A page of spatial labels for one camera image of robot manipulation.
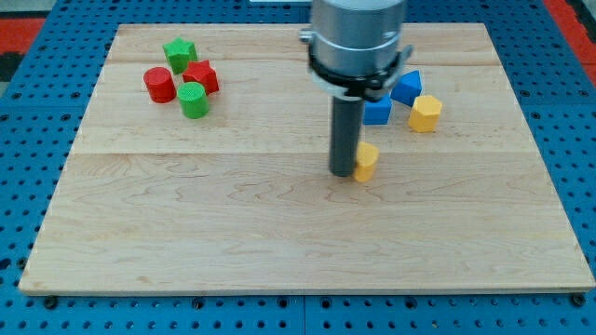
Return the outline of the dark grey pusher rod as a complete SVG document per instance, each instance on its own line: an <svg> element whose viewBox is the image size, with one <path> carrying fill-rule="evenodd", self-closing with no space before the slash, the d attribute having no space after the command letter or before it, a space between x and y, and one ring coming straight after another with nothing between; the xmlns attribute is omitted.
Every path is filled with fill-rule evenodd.
<svg viewBox="0 0 596 335"><path fill-rule="evenodd" d="M337 177L348 177L355 169L363 100L332 98L329 169Z"/></svg>

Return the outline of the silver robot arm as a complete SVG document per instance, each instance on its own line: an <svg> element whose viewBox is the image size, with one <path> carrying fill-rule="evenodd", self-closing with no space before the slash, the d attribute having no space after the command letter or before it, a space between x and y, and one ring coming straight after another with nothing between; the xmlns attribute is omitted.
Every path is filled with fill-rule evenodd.
<svg viewBox="0 0 596 335"><path fill-rule="evenodd" d="M331 98L329 170L348 177L356 166L365 103L399 81L413 48L398 49L406 0L313 0L307 45L313 81Z"/></svg>

